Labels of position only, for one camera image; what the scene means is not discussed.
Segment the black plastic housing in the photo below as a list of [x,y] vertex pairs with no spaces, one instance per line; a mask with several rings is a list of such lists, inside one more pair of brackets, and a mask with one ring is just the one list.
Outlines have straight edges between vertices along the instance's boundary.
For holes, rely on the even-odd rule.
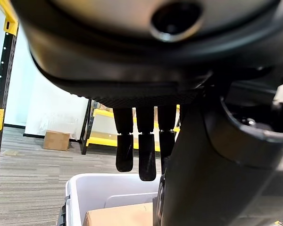
[[239,123],[222,98],[191,105],[166,169],[161,225],[265,225],[283,218],[281,201],[272,204],[272,195],[283,195],[281,159],[283,132]]

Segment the baseboard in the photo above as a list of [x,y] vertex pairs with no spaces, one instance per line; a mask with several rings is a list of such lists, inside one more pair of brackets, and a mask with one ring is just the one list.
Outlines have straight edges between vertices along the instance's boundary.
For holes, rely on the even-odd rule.
[[[40,138],[40,139],[44,139],[45,136],[44,135],[35,135],[35,134],[29,134],[29,133],[24,133],[23,134],[24,137],[33,137],[33,138]],[[75,140],[75,139],[69,139],[69,141],[71,142],[78,142],[80,143],[80,140]]]
[[20,126],[20,125],[13,125],[13,124],[4,124],[4,127],[11,127],[11,128],[18,128],[18,129],[25,129],[25,126]]

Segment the black mechanical part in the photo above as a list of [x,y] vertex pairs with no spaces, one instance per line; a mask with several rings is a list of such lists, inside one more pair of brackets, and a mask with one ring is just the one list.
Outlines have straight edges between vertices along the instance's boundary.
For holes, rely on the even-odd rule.
[[154,108],[136,108],[139,155],[139,175],[143,181],[152,181],[156,178],[155,141],[154,134]]
[[177,42],[191,37],[202,25],[202,7],[195,2],[173,2],[160,7],[152,16],[154,38]]
[[136,108],[137,129],[140,133],[151,133],[154,130],[154,107]]
[[119,172],[129,172],[133,168],[133,114],[132,108],[114,108],[117,132],[116,167]]
[[159,146],[160,146],[160,161],[161,161],[161,173],[164,174],[168,162],[170,161],[170,155],[172,153],[175,144],[174,131],[160,131],[159,132]]
[[117,136],[116,167],[119,172],[130,172],[133,168],[133,135]]
[[161,172],[164,174],[175,143],[176,105],[158,106]]
[[81,133],[82,143],[81,143],[80,148],[81,148],[81,154],[83,154],[83,155],[85,155],[87,153],[87,140],[90,138],[90,135],[91,135],[92,125],[93,125],[93,121],[94,121],[93,112],[97,108],[97,105],[98,105],[98,103],[94,100],[88,101],[86,114],[85,114],[86,122],[83,123],[83,128],[82,128],[82,133]]
[[132,108],[114,108],[114,121],[119,134],[133,133]]
[[[0,109],[6,109],[10,75],[14,60],[17,36],[5,33],[0,64]],[[3,130],[0,130],[0,150]]]
[[138,146],[140,179],[153,181],[156,178],[154,134],[139,134]]
[[176,105],[158,106],[159,130],[174,129],[176,118]]
[[[240,226],[254,217],[262,220],[260,211],[245,213],[253,213],[256,205],[250,203],[272,189],[267,185],[283,158],[280,105],[277,131],[240,123],[222,98],[204,97],[190,106],[165,173],[161,225]],[[283,217],[283,207],[277,207],[268,222]]]
[[[109,107],[124,107],[114,98],[134,107],[140,98],[149,103],[154,97],[165,102],[167,96],[190,96],[216,65],[257,68],[283,62],[283,1],[273,1],[233,29],[172,44],[99,32],[47,0],[11,2],[40,71],[60,88]],[[134,103],[128,106],[127,100]]]

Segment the metal shelving rack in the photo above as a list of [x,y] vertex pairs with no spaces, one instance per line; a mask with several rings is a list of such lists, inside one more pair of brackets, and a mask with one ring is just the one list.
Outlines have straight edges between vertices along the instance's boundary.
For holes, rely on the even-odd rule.
[[3,134],[3,122],[5,116],[6,103],[8,98],[8,89],[10,82],[10,75],[14,60],[18,21],[9,1],[0,0],[0,10],[5,14],[6,19],[4,23],[5,38],[2,47],[2,54],[0,60],[0,149]]
[[[100,137],[91,137],[92,125],[94,121],[94,117],[96,115],[103,115],[110,118],[114,118],[112,112],[108,112],[105,110],[97,109],[97,102],[94,100],[89,100],[85,118],[83,121],[83,128],[80,136],[80,144],[81,144],[81,154],[86,154],[87,148],[89,144],[96,144],[96,145],[106,145],[106,146],[114,146],[117,147],[117,141],[114,139],[107,139],[107,138],[100,138]],[[154,123],[154,127],[158,128],[158,123]],[[174,131],[178,133],[180,131],[178,125],[174,128]],[[133,144],[134,149],[138,149],[138,143]],[[157,145],[155,146],[155,151],[160,152],[160,147]]]

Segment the white plastic bin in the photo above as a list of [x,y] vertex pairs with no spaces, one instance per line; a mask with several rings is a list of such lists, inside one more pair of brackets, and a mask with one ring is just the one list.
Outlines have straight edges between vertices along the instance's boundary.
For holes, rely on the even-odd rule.
[[66,225],[82,226],[87,211],[152,202],[157,196],[160,175],[151,182],[138,174],[86,173],[66,183]]

